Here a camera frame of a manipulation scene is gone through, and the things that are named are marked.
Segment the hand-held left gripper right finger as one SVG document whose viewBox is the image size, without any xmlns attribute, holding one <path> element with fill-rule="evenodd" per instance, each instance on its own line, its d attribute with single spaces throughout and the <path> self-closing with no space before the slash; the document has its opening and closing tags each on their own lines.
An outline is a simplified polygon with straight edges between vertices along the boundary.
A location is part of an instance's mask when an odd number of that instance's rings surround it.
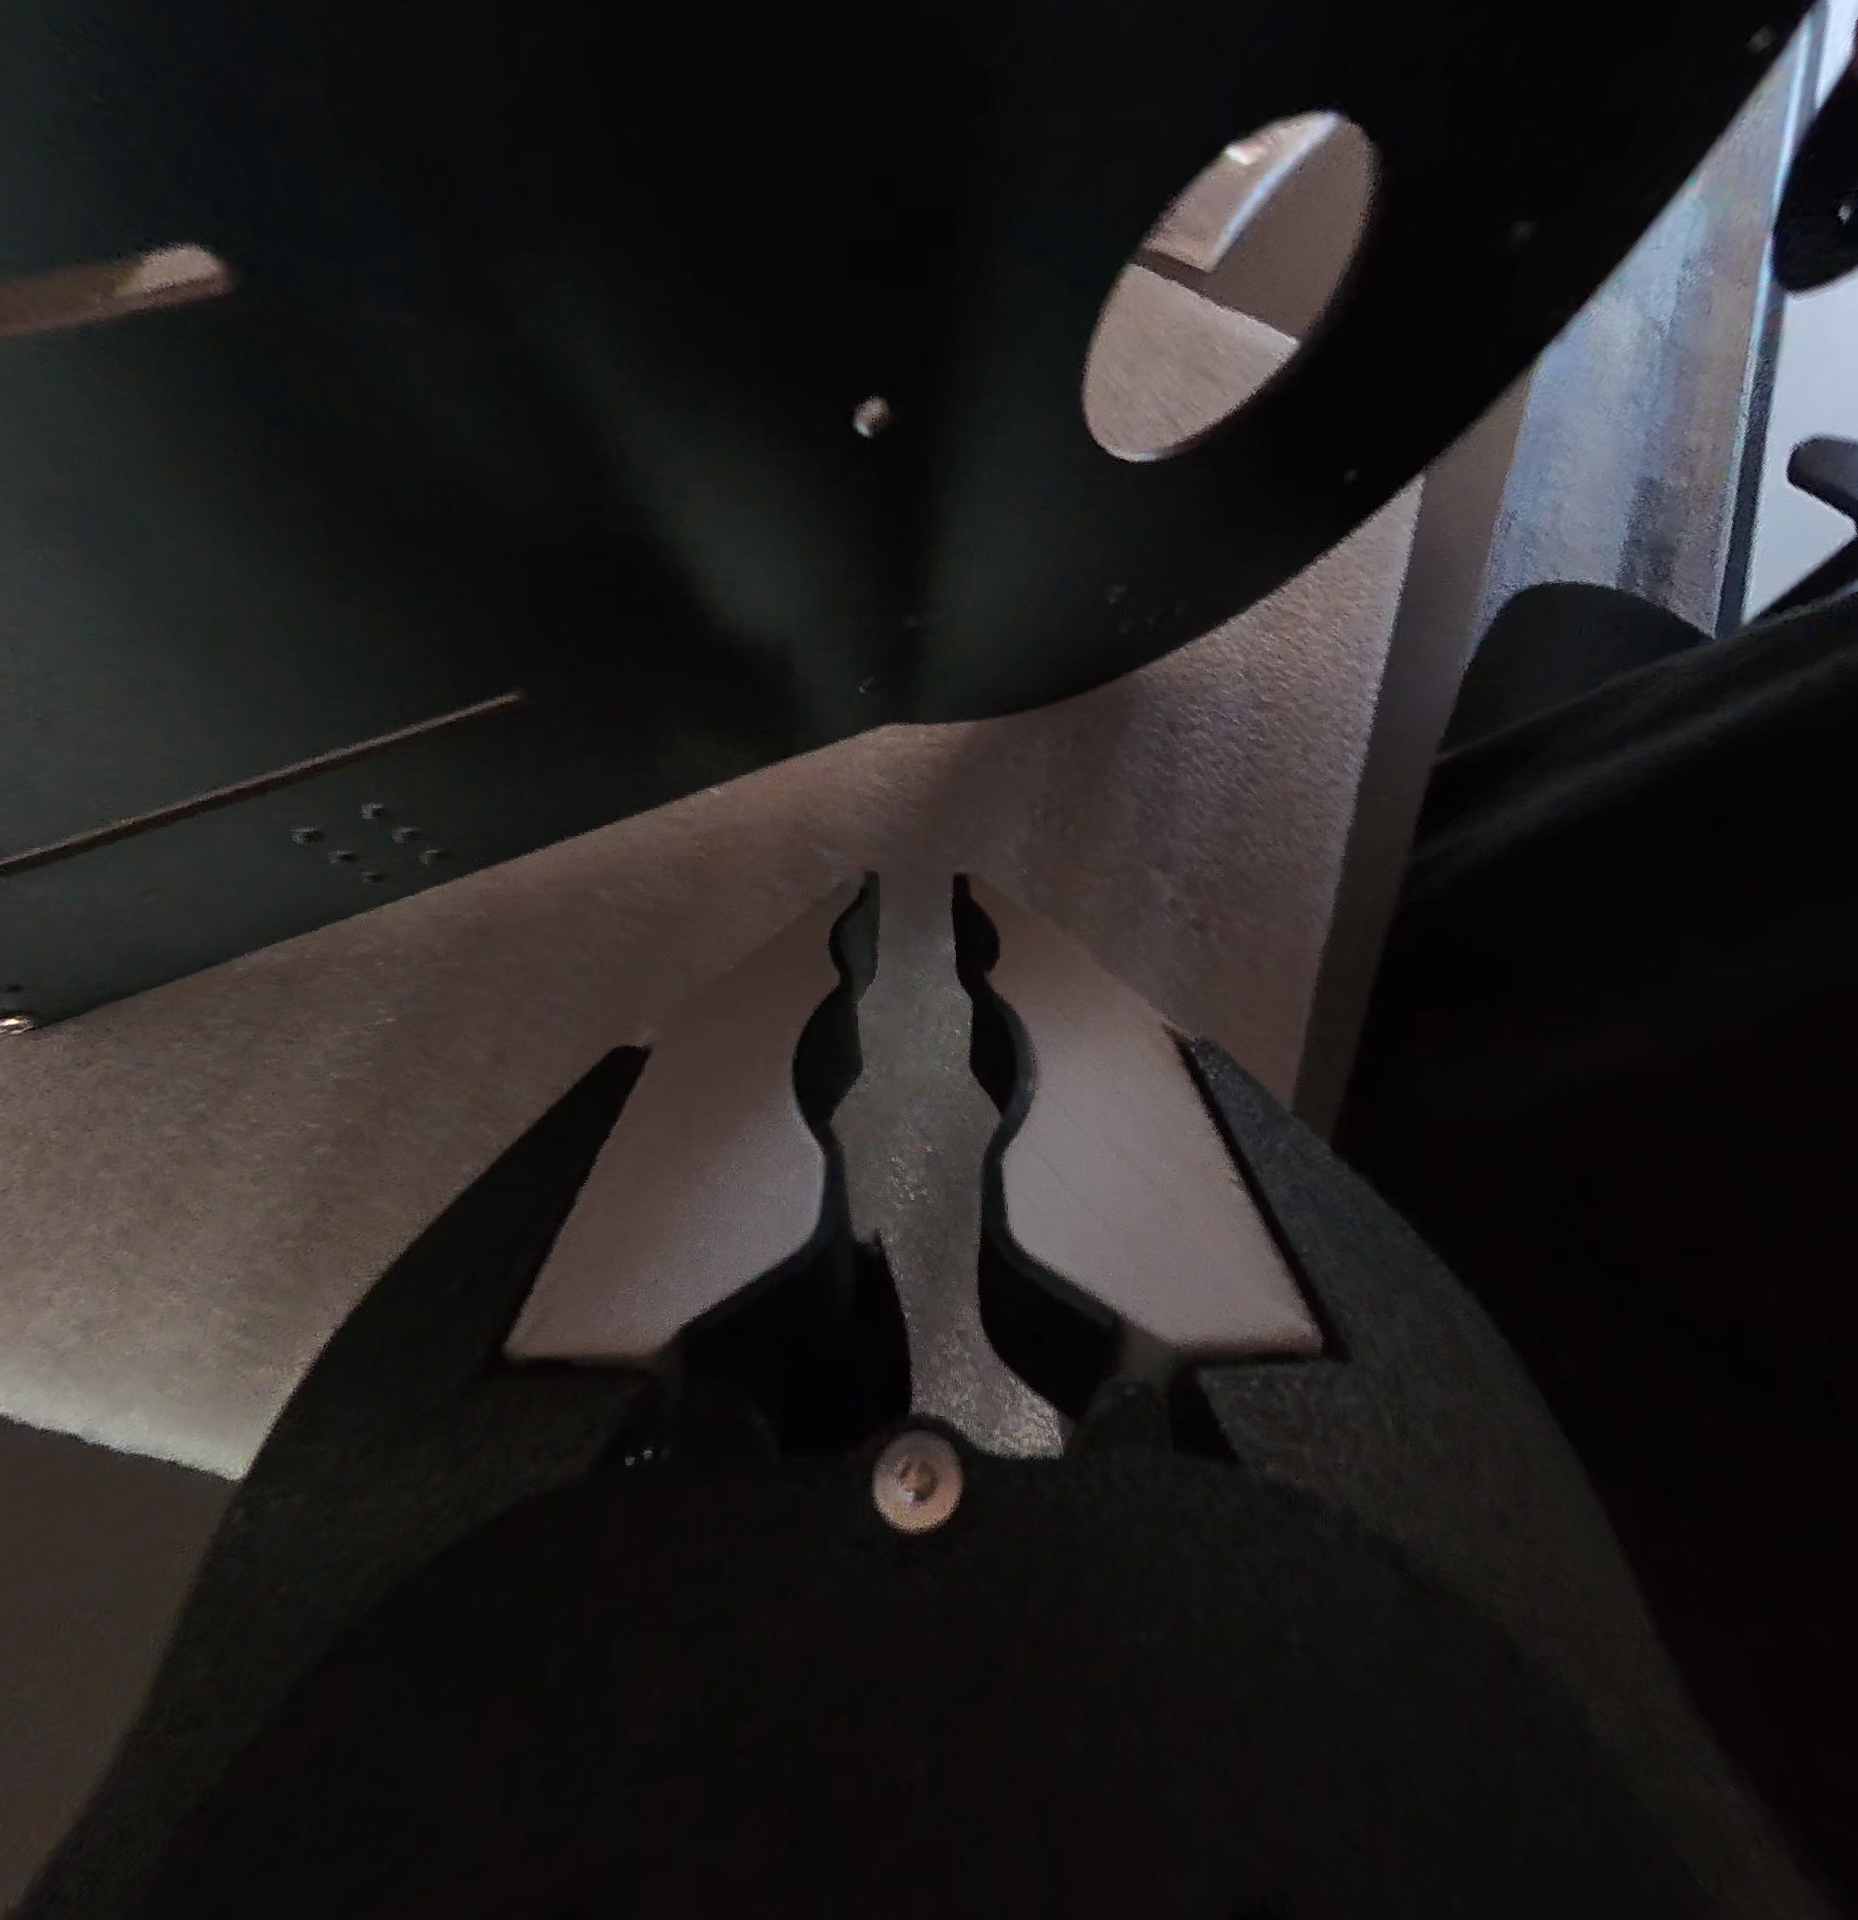
<svg viewBox="0 0 1858 1920">
<path fill-rule="evenodd" d="M 1081 945 L 950 887 L 981 1159 L 981 1328 L 1019 1377 L 1313 1359 L 1321 1324 L 1180 1034 Z"/>
</svg>

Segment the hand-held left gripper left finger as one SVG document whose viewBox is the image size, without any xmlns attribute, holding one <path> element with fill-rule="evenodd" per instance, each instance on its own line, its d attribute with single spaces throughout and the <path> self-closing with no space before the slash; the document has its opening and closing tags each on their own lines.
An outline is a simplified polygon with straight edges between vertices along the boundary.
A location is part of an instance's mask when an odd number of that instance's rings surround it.
<svg viewBox="0 0 1858 1920">
<path fill-rule="evenodd" d="M 660 1359 L 844 1222 L 835 1115 L 863 1080 L 877 877 L 856 875 L 666 1015 L 507 1338 L 516 1359 Z"/>
</svg>

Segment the black metal plate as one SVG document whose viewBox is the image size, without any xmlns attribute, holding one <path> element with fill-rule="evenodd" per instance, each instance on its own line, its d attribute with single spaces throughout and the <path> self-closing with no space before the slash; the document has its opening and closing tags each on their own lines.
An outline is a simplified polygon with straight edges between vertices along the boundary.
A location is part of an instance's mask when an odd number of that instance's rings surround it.
<svg viewBox="0 0 1858 1920">
<path fill-rule="evenodd" d="M 1256 606 L 1805 3 L 0 3 L 0 1040 Z"/>
</svg>

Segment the white foam sheet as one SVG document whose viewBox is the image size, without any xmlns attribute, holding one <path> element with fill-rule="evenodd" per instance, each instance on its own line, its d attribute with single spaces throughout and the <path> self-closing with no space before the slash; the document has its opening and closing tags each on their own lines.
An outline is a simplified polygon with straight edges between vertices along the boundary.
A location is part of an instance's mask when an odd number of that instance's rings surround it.
<svg viewBox="0 0 1858 1920">
<path fill-rule="evenodd" d="M 892 728 L 0 1040 L 0 1419 L 222 1478 L 383 1270 L 610 1047 L 877 875 L 844 1106 L 917 1401 L 1055 1449 L 981 1358 L 981 1093 L 949 884 L 1069 931 L 1278 1094 L 1301 1077 L 1422 481 L 1167 659 L 1015 719 Z"/>
</svg>

